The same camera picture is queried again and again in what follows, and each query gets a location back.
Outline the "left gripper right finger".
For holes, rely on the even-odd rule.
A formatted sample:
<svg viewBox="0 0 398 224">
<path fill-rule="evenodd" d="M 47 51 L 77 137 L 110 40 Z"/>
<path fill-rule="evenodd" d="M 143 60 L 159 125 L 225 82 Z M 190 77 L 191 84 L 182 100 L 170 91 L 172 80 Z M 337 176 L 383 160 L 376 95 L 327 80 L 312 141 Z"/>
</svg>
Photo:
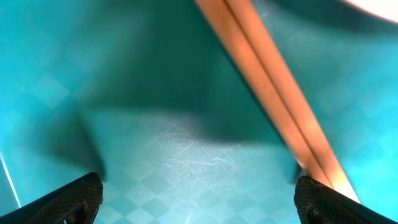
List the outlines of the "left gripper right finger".
<svg viewBox="0 0 398 224">
<path fill-rule="evenodd" d="M 297 180 L 294 204 L 301 224 L 397 224 L 307 175 Z"/>
</svg>

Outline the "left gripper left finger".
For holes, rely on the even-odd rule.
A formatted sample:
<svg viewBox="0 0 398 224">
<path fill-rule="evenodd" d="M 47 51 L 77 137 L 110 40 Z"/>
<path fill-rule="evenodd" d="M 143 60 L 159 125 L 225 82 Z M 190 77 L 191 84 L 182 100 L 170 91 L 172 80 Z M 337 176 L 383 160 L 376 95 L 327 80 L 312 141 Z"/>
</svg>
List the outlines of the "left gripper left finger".
<svg viewBox="0 0 398 224">
<path fill-rule="evenodd" d="M 1 217 L 1 224 L 93 224 L 103 203 L 97 172 L 73 182 Z"/>
</svg>

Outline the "wooden chopstick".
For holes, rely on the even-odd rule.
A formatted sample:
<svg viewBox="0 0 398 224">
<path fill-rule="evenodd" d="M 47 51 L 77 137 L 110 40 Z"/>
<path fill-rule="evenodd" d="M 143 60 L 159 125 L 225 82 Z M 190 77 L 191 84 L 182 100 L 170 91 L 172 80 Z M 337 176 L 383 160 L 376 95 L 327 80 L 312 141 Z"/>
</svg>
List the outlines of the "wooden chopstick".
<svg viewBox="0 0 398 224">
<path fill-rule="evenodd" d="M 317 118 L 254 5 L 250 0 L 227 0 L 227 5 L 231 8 L 259 60 L 265 66 L 332 188 L 355 202 L 359 202 L 359 198 L 336 158 Z"/>
<path fill-rule="evenodd" d="M 205 19 L 233 59 L 246 83 L 270 117 L 298 164 L 317 181 L 331 187 L 305 138 L 290 115 L 248 38 L 222 0 L 196 0 Z"/>
</svg>

